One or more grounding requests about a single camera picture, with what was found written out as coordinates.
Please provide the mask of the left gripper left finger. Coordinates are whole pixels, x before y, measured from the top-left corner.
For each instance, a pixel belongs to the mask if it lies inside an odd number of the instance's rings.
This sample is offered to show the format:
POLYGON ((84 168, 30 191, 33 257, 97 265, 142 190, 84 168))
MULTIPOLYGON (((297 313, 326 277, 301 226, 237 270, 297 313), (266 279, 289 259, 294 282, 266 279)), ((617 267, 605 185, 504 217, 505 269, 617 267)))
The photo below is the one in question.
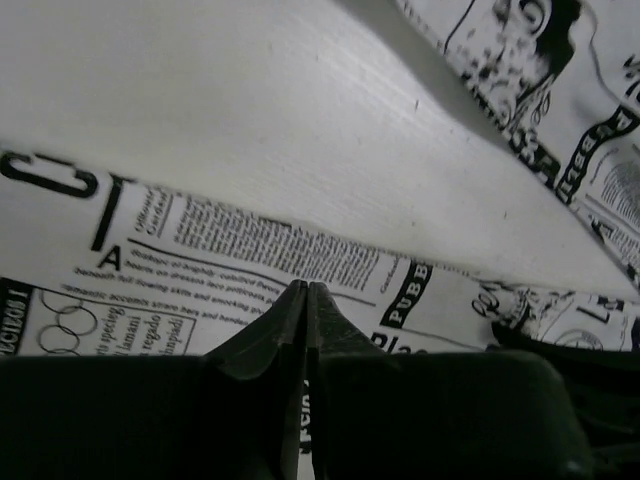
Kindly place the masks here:
POLYGON ((201 356, 1 363, 5 479, 293 479, 308 286, 201 356))

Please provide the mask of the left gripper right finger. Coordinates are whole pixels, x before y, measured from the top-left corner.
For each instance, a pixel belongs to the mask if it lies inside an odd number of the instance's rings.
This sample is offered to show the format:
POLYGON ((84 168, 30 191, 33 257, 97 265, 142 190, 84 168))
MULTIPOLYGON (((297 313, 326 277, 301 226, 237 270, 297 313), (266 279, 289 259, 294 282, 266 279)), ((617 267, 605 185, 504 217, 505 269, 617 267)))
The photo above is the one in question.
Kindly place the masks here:
POLYGON ((560 374, 523 351, 387 354, 307 292, 312 465, 319 479, 591 479, 560 374))

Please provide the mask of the newspaper print trousers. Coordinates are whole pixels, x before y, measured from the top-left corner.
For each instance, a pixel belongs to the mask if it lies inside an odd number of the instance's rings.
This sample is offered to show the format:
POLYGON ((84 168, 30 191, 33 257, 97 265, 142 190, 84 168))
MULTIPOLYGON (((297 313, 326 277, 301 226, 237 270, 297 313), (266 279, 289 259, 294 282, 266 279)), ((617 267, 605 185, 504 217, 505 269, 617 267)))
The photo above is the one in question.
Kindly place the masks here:
MULTIPOLYGON (((639 1, 394 1, 639 290, 639 1)), ((639 479, 639 302, 494 280, 1 142, 1 363, 201 356, 295 281, 387 354, 523 351, 639 479)), ((298 473, 312 465, 307 295, 298 473)))

